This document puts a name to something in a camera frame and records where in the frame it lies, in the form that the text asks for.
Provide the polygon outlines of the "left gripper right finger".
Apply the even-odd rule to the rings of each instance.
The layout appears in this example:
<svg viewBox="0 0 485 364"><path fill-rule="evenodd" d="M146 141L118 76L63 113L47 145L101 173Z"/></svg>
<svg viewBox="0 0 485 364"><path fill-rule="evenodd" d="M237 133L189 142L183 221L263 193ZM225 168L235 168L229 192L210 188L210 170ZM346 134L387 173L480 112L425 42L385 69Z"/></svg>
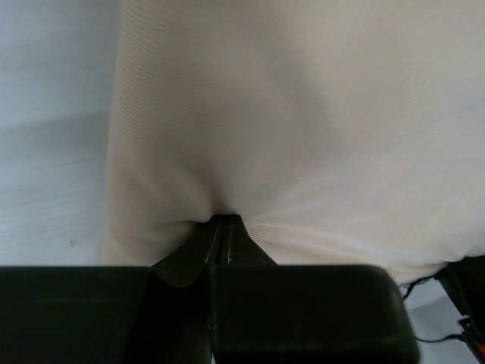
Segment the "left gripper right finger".
<svg viewBox="0 0 485 364"><path fill-rule="evenodd" d="M217 225L207 263L218 363L417 363L401 293L374 265L278 265L236 215Z"/></svg>

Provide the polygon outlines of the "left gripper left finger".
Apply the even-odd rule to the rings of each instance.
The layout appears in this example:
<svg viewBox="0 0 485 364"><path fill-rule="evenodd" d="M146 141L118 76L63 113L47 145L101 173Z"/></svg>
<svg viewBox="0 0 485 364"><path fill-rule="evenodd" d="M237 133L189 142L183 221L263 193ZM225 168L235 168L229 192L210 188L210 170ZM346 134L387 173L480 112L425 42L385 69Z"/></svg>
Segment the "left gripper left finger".
<svg viewBox="0 0 485 364"><path fill-rule="evenodd" d="M150 266L4 266L3 363L218 363L205 269L222 219Z"/></svg>

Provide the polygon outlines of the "beige trousers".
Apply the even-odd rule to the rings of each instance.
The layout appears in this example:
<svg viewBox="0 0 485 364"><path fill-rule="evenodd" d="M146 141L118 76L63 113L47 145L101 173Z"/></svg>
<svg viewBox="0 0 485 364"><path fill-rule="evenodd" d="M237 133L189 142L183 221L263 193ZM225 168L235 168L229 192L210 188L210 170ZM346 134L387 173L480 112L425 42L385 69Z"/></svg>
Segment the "beige trousers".
<svg viewBox="0 0 485 364"><path fill-rule="evenodd" d="M484 252L482 1L125 1L102 260L236 213L281 264Z"/></svg>

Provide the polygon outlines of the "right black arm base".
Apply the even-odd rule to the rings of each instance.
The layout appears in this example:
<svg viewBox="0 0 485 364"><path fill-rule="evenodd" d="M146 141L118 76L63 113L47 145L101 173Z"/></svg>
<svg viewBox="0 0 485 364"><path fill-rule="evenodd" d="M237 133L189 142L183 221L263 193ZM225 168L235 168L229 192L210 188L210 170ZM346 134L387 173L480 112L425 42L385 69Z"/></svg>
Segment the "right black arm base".
<svg viewBox="0 0 485 364"><path fill-rule="evenodd" d="M435 280L440 283L462 318L458 321L461 332L447 334L437 339L416 340L422 344L443 344L458 341L466 345L474 358L484 362L484 257L466 257L459 262L450 262L434 275L419 278L405 285L402 298L407 300L413 290Z"/></svg>

